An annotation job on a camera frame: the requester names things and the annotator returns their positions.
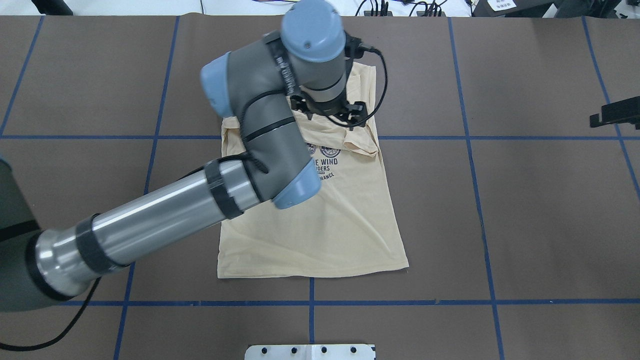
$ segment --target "wire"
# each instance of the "wire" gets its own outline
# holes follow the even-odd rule
[[[369,53],[374,53],[380,57],[380,62],[382,62],[382,69],[384,69],[384,72],[385,72],[385,86],[382,88],[382,94],[380,95],[380,100],[378,101],[378,104],[373,109],[373,111],[370,114],[368,114],[364,119],[356,122],[355,124],[341,124],[340,122],[333,120],[331,116],[329,116],[329,114],[327,114],[323,109],[316,106],[316,108],[320,110],[320,115],[326,117],[330,122],[333,122],[335,125],[338,125],[340,127],[356,127],[356,126],[361,126],[362,124],[365,124],[367,120],[371,119],[371,117],[373,117],[373,115],[378,112],[378,109],[380,109],[380,105],[382,105],[382,102],[385,100],[385,95],[387,94],[388,76],[387,76],[387,63],[385,62],[385,57],[382,56],[382,52],[376,49],[375,47],[372,47],[371,49],[367,49],[365,51]],[[307,100],[311,101],[311,103],[314,103],[314,104],[316,103],[310,97]]]
[[[87,294],[86,299],[84,300],[84,302],[82,303],[82,306],[80,307],[80,310],[78,310],[78,312],[76,313],[74,318],[71,320],[69,325],[67,325],[67,327],[64,330],[62,330],[60,335],[56,336],[52,340],[49,340],[45,343],[31,345],[31,346],[17,346],[17,345],[7,345],[4,343],[0,343],[0,349],[7,350],[7,351],[19,351],[19,352],[34,351],[34,350],[40,350],[41,348],[50,347],[51,345],[62,340],[62,338],[64,338],[65,335],[67,335],[67,333],[71,330],[71,328],[76,324],[78,319],[80,319],[80,316],[82,315],[82,313],[84,313],[84,310],[89,305],[89,301],[91,301],[91,298],[93,297],[93,293],[95,292],[95,289],[98,287],[98,284],[100,283],[100,279],[101,278],[99,277],[93,282],[93,286],[91,287],[91,290],[89,290],[89,294]]]
[[[366,2],[367,2],[367,0],[362,0],[362,2],[360,3],[360,6],[358,6],[358,10],[356,10],[356,15],[354,15],[354,16],[358,16],[358,13],[360,12],[360,9],[362,9],[362,5],[364,5],[364,3],[366,3]]]
[[[254,102],[260,100],[263,97],[276,95],[276,94],[284,94],[284,93],[285,93],[284,89],[265,91],[262,94],[247,101],[246,104],[244,104],[242,111],[240,112],[240,116],[238,116],[238,123],[240,124],[240,128],[242,129],[242,123],[244,122],[244,116],[246,115],[246,111],[249,109],[249,106],[251,106]],[[242,139],[242,143],[246,143],[246,138],[244,137],[244,135],[241,136],[241,139]],[[260,161],[260,159],[256,158],[251,153],[251,150],[247,149],[246,152],[247,152],[247,158],[253,162],[253,164],[255,165],[255,167],[258,168],[258,170],[260,170],[265,174],[269,173],[269,168],[267,167],[267,165],[265,165],[262,161]]]
[[[417,3],[415,3],[415,5],[413,6],[413,8],[411,9],[411,12],[409,13],[409,16],[413,15],[413,11],[415,10],[416,7],[418,7],[418,5],[420,4],[424,4],[424,12],[427,12],[427,7],[429,6],[429,4],[427,4],[426,1],[419,1]]]

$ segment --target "black tape band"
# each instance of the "black tape band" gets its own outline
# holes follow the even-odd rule
[[[51,285],[47,284],[44,277],[40,273],[40,269],[38,269],[38,264],[36,263],[36,243],[38,242],[38,238],[41,233],[35,234],[29,240],[27,244],[27,251],[25,251],[24,257],[25,262],[27,264],[27,271],[29,272],[29,276],[33,283],[40,289],[40,291],[47,295],[50,299],[55,301],[67,301],[72,298],[72,296],[68,296],[62,293],[57,292]]]
[[[267,45],[273,61],[278,65],[282,81],[287,90],[287,96],[299,95],[300,87],[296,81],[296,75],[293,72],[293,66],[289,61],[289,52],[280,39],[280,34],[274,31],[264,37],[264,43]]]
[[[76,246],[86,266],[96,274],[104,275],[127,265],[111,260],[98,243],[98,238],[93,233],[93,219],[98,215],[100,214],[94,214],[76,225]]]
[[[224,216],[227,219],[232,219],[242,215],[243,212],[238,208],[236,200],[231,197],[227,191],[225,181],[220,174],[220,164],[218,161],[214,160],[206,164],[204,166],[204,174],[207,177],[209,191]]]
[[[4,229],[0,229],[0,242],[37,230],[40,230],[40,226],[36,220],[29,220],[11,225]]]
[[[286,119],[282,119],[280,121],[276,121],[276,122],[274,122],[272,124],[269,124],[269,125],[267,125],[265,127],[262,127],[262,128],[260,128],[260,129],[258,129],[256,131],[250,133],[249,135],[244,137],[244,140],[246,142],[250,142],[251,140],[257,138],[260,135],[264,135],[264,134],[270,132],[271,130],[275,130],[275,129],[279,128],[280,126],[285,126],[287,124],[291,124],[292,122],[295,122],[295,121],[296,121],[296,119],[294,117],[287,117]]]

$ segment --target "blue tape line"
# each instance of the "blue tape line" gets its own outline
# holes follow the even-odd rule
[[[2,135],[13,140],[153,140],[154,135]],[[158,140],[222,140],[220,135],[158,135]],[[380,140],[466,140],[466,136],[381,135]],[[513,136],[471,135],[471,140],[614,140],[620,136]],[[640,140],[640,136],[622,136],[622,140]]]
[[[591,61],[593,61],[593,68],[596,70],[596,75],[598,76],[598,81],[600,82],[600,88],[602,88],[602,94],[604,95],[604,99],[607,104],[611,103],[609,99],[609,92],[607,91],[607,87],[604,85],[604,80],[602,79],[602,74],[600,73],[600,67],[598,66],[598,60],[596,60],[596,54],[593,51],[593,44],[591,43],[591,36],[589,35],[589,28],[587,27],[587,20],[583,16],[582,17],[582,27],[584,28],[584,36],[587,39],[587,45],[589,46],[589,53],[591,54]],[[618,141],[620,141],[620,147],[622,148],[622,153],[625,157],[625,163],[627,163],[627,168],[629,169],[629,174],[631,175],[631,181],[636,189],[636,195],[638,200],[640,200],[640,186],[638,185],[638,180],[636,178],[636,172],[634,170],[633,165],[631,164],[631,159],[629,158],[629,153],[627,152],[627,146],[625,145],[625,141],[622,137],[622,133],[620,132],[620,126],[617,124],[614,125],[616,129],[616,134]]]
[[[120,325],[118,326],[118,337],[116,338],[116,346],[113,351],[113,360],[118,360],[120,357],[120,347],[122,346],[122,336],[124,334],[124,324],[127,321],[127,310],[129,307],[127,303],[129,296],[131,295],[131,284],[133,283],[133,272],[136,268],[136,263],[132,263],[129,266],[129,276],[127,278],[127,288],[124,293],[124,301],[122,302],[122,312],[120,313]]]
[[[476,166],[474,164],[474,157],[471,148],[471,137],[469,136],[469,125],[467,122],[467,110],[465,108],[465,99],[462,93],[462,82],[460,79],[460,68],[458,67],[458,55],[456,54],[456,41],[453,34],[453,23],[451,18],[448,17],[447,21],[449,23],[449,38],[451,39],[451,53],[453,55],[453,66],[456,71],[456,84],[458,86],[458,97],[460,100],[460,111],[462,113],[462,123],[465,128],[465,137],[467,138],[467,153],[469,156],[469,165],[471,167],[471,178],[474,185],[474,195],[476,197],[476,209],[478,212],[478,219],[480,220],[480,228],[482,231],[482,242],[484,246],[484,265],[486,268],[486,277],[489,283],[489,294],[491,296],[491,300],[495,300],[495,290],[493,288],[493,275],[491,271],[491,260],[489,257],[489,246],[486,242],[486,231],[484,228],[484,218],[482,213],[482,204],[480,203],[480,194],[478,191],[478,184],[476,178]],[[504,348],[502,346],[502,332],[500,331],[500,320],[498,318],[498,307],[496,304],[492,304],[493,310],[493,325],[495,327],[495,337],[498,345],[498,354],[500,355],[500,360],[504,360]]]
[[[309,278],[309,343],[316,343],[316,278]]]
[[[43,22],[44,22],[44,16],[41,16],[40,21],[38,22],[38,27],[36,28],[36,32],[33,34],[33,39],[31,40],[29,51],[27,52],[27,56],[24,59],[24,63],[22,64],[22,69],[20,70],[18,81],[15,82],[15,87],[13,88],[13,93],[11,94],[9,105],[7,105],[6,107],[6,112],[4,113],[4,119],[2,121],[2,125],[0,125],[0,136],[2,136],[2,134],[4,133],[4,129],[6,128],[6,123],[9,121],[9,115],[11,115],[11,108],[13,107],[13,102],[15,101],[15,97],[18,95],[18,89],[20,89],[20,84],[22,83],[24,72],[27,70],[27,64],[29,63],[29,59],[31,59],[33,48],[36,46],[36,40],[38,40],[38,35],[40,34],[40,29],[42,29]]]
[[[596,70],[596,75],[598,76],[598,81],[600,82],[600,87],[602,88],[604,99],[607,104],[609,104],[611,101],[609,100],[607,89],[604,87],[604,81],[602,80],[600,67],[598,67],[598,62],[596,61],[596,54],[593,52],[593,46],[591,45],[591,37],[589,36],[589,29],[587,28],[587,20],[584,16],[582,17],[582,27],[584,28],[584,34],[587,37],[587,45],[589,46],[589,53],[591,53],[591,61],[593,61],[593,67]]]
[[[16,140],[222,140],[220,135],[3,135]]]
[[[81,306],[80,300],[69,300],[58,306]],[[640,304],[640,298],[628,299],[502,299],[502,300],[314,300],[316,306],[507,306],[507,305],[567,305],[567,304]],[[93,300],[89,306],[122,306],[124,301]],[[250,307],[309,306],[307,300],[142,300],[128,301],[127,307]]]
[[[166,99],[166,90],[169,86],[169,76],[171,75],[171,64],[173,61],[173,52],[175,50],[175,39],[178,35],[178,26],[180,24],[180,16],[175,17],[175,24],[173,25],[173,38],[171,40],[171,49],[169,50],[169,60],[166,64],[166,74],[164,75],[164,85],[162,90],[162,98],[160,99],[160,107],[158,109],[158,118],[156,122],[156,132],[154,134],[154,143],[151,147],[151,156],[149,157],[149,166],[147,169],[147,178],[145,180],[144,194],[149,193],[149,181],[151,180],[151,172],[153,171],[154,162],[156,159],[156,148],[158,138],[160,135],[160,126],[162,124],[162,115],[164,111],[164,101]],[[129,307],[129,297],[131,295],[131,285],[133,283],[133,274],[136,269],[136,263],[132,263],[129,267],[129,278],[127,279],[127,289],[124,295],[124,303],[122,304],[122,314],[120,316],[120,326],[118,328],[118,337],[116,340],[115,351],[113,352],[113,360],[118,360],[120,357],[120,347],[122,345],[122,336],[124,333],[124,325],[127,320],[127,309]]]
[[[496,300],[498,305],[640,304],[640,299],[525,299]]]
[[[164,101],[166,99],[166,90],[169,86],[169,76],[171,75],[171,64],[173,61],[173,51],[175,50],[175,39],[178,34],[178,25],[180,23],[180,17],[176,16],[175,25],[173,27],[173,40],[171,41],[171,49],[169,50],[169,60],[166,64],[166,73],[164,75],[164,86],[162,89],[162,98],[160,99],[160,108],[158,109],[158,119],[156,122],[156,133],[154,134],[154,143],[151,147],[151,157],[149,158],[149,167],[147,170],[147,179],[145,181],[145,194],[149,192],[149,182],[151,180],[151,170],[154,167],[156,160],[156,148],[158,144],[158,138],[160,135],[160,125],[162,124],[162,115],[164,111]]]
[[[387,135],[378,136],[380,140],[464,140],[464,136],[420,136],[420,135]]]

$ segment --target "brown table surface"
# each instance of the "brown table surface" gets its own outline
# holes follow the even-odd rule
[[[218,157],[199,70],[279,22],[0,17],[0,152],[40,224]],[[219,280],[215,226],[105,278],[57,345],[0,358],[242,359],[309,342],[372,343],[378,359],[640,358],[640,131],[588,126],[640,95],[640,20],[344,24],[388,61],[376,122],[409,269]],[[53,338],[83,299],[1,314],[0,341]]]

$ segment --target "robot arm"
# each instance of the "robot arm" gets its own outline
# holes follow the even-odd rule
[[[346,100],[350,61],[362,49],[370,47],[344,32],[331,5],[296,3],[281,31],[202,69],[213,108],[238,117],[246,152],[70,229],[41,231],[0,160],[0,311],[66,301],[92,280],[261,202],[284,209],[315,195],[320,180],[286,96],[293,108],[334,115],[347,127],[363,124],[372,114]]]

